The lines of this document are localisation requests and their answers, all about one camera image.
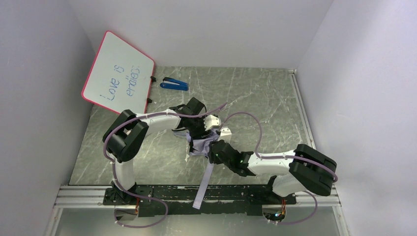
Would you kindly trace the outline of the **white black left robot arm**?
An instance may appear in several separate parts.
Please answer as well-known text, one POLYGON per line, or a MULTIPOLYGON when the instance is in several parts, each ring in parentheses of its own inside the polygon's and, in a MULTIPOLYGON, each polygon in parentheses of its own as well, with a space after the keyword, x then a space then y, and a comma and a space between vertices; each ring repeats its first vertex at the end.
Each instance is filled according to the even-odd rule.
POLYGON ((203 143, 213 136, 213 129, 221 124, 214 111, 195 97, 187 104, 170 107, 161 112, 136 114, 122 111, 105 132, 103 154, 111 162, 113 180, 111 190, 123 205, 140 201, 133 174, 133 159, 138 154, 145 138, 153 133, 172 130, 185 131, 191 151, 204 149, 203 143))

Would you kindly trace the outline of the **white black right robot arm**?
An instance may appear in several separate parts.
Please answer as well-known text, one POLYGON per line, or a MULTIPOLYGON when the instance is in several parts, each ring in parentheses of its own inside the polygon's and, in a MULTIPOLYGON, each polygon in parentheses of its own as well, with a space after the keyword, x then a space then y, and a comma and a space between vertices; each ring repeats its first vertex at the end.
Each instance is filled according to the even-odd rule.
POLYGON ((210 143, 208 158, 241 177, 271 174, 271 190, 280 197, 300 191, 329 196, 336 181, 337 163, 306 144, 287 152, 256 154, 239 152, 220 140, 210 143))

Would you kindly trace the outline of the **black and lavender umbrella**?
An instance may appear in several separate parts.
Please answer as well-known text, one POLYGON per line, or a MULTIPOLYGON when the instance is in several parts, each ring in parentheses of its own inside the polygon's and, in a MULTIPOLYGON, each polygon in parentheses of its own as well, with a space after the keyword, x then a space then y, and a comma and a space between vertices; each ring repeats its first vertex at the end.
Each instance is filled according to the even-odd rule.
MULTIPOLYGON (((218 135, 215 134, 213 131, 210 131, 210 134, 207 138, 204 138, 202 140, 192 140, 188 132, 186 131, 173 131, 173 134, 177 137, 184 138, 187 140, 187 142, 191 145, 188 153, 186 154, 185 161, 187 162, 188 158, 190 156, 196 156, 196 155, 204 155, 205 157, 208 157, 209 152, 209 144, 210 142, 213 142, 218 138, 218 135)), ((206 190, 208 188, 209 180, 212 175, 214 168, 214 164, 208 163, 205 173, 203 175, 202 181, 200 183, 200 186, 198 188, 195 200, 193 202, 193 208, 200 209, 206 190)))

